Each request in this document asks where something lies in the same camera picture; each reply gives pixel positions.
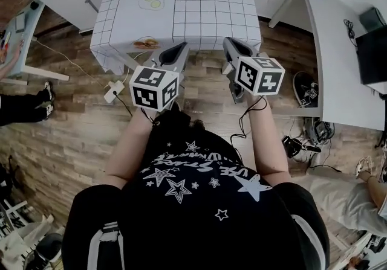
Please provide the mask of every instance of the star print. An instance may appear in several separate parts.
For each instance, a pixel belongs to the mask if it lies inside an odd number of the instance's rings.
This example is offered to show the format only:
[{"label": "star print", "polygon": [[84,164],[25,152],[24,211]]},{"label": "star print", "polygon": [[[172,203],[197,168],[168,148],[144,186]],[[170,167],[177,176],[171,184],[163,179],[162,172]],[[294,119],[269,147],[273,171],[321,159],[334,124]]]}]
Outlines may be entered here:
[{"label": "star print", "polygon": [[220,186],[219,180],[214,178],[211,178],[211,181],[209,182],[209,184],[212,185],[213,188]]},{"label": "star print", "polygon": [[234,176],[240,184],[243,185],[238,192],[249,192],[250,195],[254,198],[255,201],[259,201],[259,195],[261,191],[271,190],[271,186],[262,185],[259,180],[261,179],[260,175],[253,176],[250,180],[240,178],[239,176]]},{"label": "star print", "polygon": [[186,151],[193,151],[193,152],[196,152],[197,149],[200,149],[199,147],[197,147],[197,146],[195,145],[195,141],[194,141],[193,143],[188,143],[188,142],[186,141],[186,144],[187,144],[187,147],[188,147],[188,149],[186,149]]},{"label": "star print", "polygon": [[167,178],[167,177],[170,177],[170,178],[174,178],[175,176],[172,175],[171,173],[169,173],[170,169],[166,169],[166,170],[159,170],[157,168],[155,168],[155,173],[149,175],[149,176],[146,176],[144,179],[151,179],[151,178],[156,178],[156,186],[159,187],[162,180],[164,180],[164,178]]},{"label": "star print", "polygon": [[228,218],[228,215],[227,215],[227,210],[220,210],[218,209],[218,212],[217,214],[215,215],[220,221],[222,221],[223,219],[227,219]]},{"label": "star print", "polygon": [[184,187],[184,183],[186,182],[186,180],[182,180],[179,183],[175,183],[174,181],[172,181],[170,179],[167,179],[167,181],[168,181],[169,185],[171,186],[171,189],[169,191],[167,191],[165,196],[174,195],[176,197],[177,201],[179,202],[179,204],[183,200],[184,195],[192,194],[188,189],[186,189]]}]

